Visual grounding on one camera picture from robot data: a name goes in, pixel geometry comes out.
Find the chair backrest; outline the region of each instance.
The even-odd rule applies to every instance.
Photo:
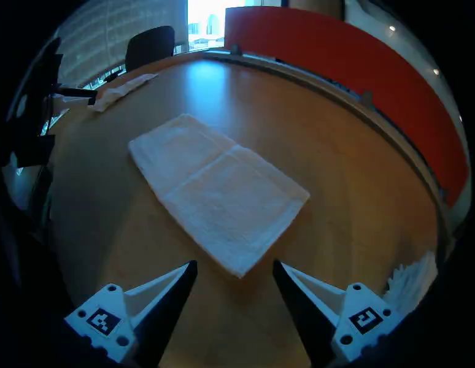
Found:
[[[174,29],[161,26],[149,29],[132,37],[128,42],[125,55],[126,71],[132,71],[173,55]]]

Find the red panel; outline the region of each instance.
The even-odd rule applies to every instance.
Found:
[[[453,205],[468,177],[462,144],[441,101],[399,54],[347,23],[280,7],[226,10],[225,46],[273,56],[362,94],[412,140]]]

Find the wooden table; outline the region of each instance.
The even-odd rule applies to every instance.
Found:
[[[161,367],[309,366],[272,278],[273,259],[340,288],[363,282],[381,293],[394,267],[435,249],[436,212],[426,188],[378,133],[321,94],[195,57],[139,74],[150,68],[159,77],[104,113],[66,114],[52,128],[52,221],[74,303],[106,283],[128,289],[196,259],[198,278]],[[131,139],[184,112],[311,194],[241,280],[178,226],[129,155]]]

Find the folded towel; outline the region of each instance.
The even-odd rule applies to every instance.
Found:
[[[108,106],[113,104],[115,101],[118,101],[123,96],[129,94],[135,89],[139,88],[144,83],[149,80],[157,77],[158,74],[142,74],[141,76],[129,80],[128,82],[122,84],[116,88],[108,88],[100,99],[97,99],[94,105],[89,106],[91,110],[103,112]]]
[[[189,115],[132,140],[129,150],[169,213],[238,277],[260,260],[309,197],[256,153]]]

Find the crumpled white cloth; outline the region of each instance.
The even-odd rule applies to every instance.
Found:
[[[89,106],[91,110],[103,112],[108,106],[119,100],[123,96],[126,96],[136,88],[139,88],[144,83],[157,77],[158,74],[142,74],[137,78],[129,80],[116,88],[108,88],[100,99],[97,99],[94,105]]]
[[[428,251],[420,261],[394,270],[387,280],[389,290],[382,298],[405,317],[422,301],[436,277],[435,255]]]
[[[159,201],[211,257],[243,277],[287,229],[309,193],[251,150],[181,115],[132,140]]]

